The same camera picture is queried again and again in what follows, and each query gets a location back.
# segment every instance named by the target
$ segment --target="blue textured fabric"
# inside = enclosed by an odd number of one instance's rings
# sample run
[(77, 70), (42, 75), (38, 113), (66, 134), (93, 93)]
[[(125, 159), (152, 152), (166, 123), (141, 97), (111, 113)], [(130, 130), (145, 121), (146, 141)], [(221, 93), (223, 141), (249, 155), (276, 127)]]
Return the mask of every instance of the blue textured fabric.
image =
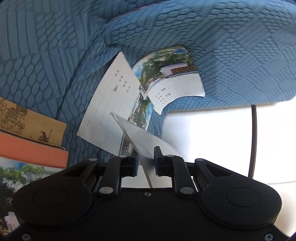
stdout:
[(153, 112), (148, 131), (156, 136), (170, 110), (296, 95), (292, 0), (3, 0), (0, 95), (67, 123), (62, 145), (70, 166), (89, 156), (107, 161), (111, 154), (76, 133), (112, 58), (123, 51), (133, 66), (177, 45), (192, 55), (206, 97), (180, 98), (162, 115)]

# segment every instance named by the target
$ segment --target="metal screw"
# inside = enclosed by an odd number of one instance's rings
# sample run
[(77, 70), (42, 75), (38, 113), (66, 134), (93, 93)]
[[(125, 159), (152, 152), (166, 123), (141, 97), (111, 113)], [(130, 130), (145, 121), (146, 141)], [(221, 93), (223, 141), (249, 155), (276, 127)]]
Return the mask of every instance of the metal screw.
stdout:
[(22, 235), (22, 240), (24, 240), (24, 241), (30, 241), (31, 240), (31, 236), (29, 234), (23, 234)]
[(191, 188), (191, 187), (183, 187), (183, 188), (180, 189), (180, 192), (185, 194), (185, 195), (189, 195), (189, 194), (194, 193), (194, 189)]
[(264, 240), (265, 241), (272, 241), (273, 238), (274, 238), (274, 236), (272, 234), (267, 234), (267, 235), (265, 235)]
[(102, 187), (102, 188), (100, 188), (100, 190), (99, 190), (99, 192), (101, 193), (101, 194), (110, 194), (110, 193), (113, 193), (113, 188), (111, 188), (111, 187)]

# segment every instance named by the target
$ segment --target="stack of books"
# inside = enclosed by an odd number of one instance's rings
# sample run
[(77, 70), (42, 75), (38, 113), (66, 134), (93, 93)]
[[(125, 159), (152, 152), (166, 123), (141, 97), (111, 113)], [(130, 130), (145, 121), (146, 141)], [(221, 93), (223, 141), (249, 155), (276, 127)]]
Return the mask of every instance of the stack of books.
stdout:
[(0, 98), (0, 233), (18, 226), (11, 205), (24, 185), (67, 167), (66, 124)]

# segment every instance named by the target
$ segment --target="white surface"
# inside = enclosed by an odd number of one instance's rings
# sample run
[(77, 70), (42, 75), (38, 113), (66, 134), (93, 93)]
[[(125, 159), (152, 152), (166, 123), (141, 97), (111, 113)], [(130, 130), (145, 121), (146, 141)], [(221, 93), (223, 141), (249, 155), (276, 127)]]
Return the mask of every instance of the white surface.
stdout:
[(183, 96), (205, 96), (200, 75), (185, 74), (160, 80), (147, 92), (154, 110), (161, 115), (164, 107)]
[(169, 177), (156, 176), (154, 166), (154, 147), (159, 146), (163, 155), (180, 156), (171, 145), (161, 140), (160, 138), (148, 133), (133, 123), (123, 119), (120, 116), (112, 113), (117, 123), (122, 128), (125, 136), (132, 144), (135, 151), (138, 153), (140, 163), (143, 166), (149, 187), (151, 188), (166, 188), (172, 187), (172, 180)]
[(287, 236), (296, 232), (296, 183), (270, 185), (282, 200), (281, 211), (275, 226)]
[(187, 162), (204, 158), (248, 176), (252, 144), (251, 107), (172, 112), (162, 139)]
[(128, 119), (139, 96), (140, 85), (120, 52), (99, 83), (77, 135), (118, 156), (123, 131), (110, 112)]
[(296, 98), (257, 106), (254, 179), (263, 183), (296, 180)]

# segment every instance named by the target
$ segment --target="white postcard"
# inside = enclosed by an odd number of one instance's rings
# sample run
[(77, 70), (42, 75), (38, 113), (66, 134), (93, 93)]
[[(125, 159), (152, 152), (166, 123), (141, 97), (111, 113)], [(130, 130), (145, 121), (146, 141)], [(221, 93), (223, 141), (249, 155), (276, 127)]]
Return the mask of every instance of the white postcard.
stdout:
[(200, 75), (184, 47), (155, 51), (133, 67), (141, 83), (141, 94), (161, 115), (164, 107), (184, 96), (205, 97)]
[(77, 135), (118, 156), (124, 136), (110, 113), (127, 120), (135, 108), (140, 85), (120, 52), (99, 83)]

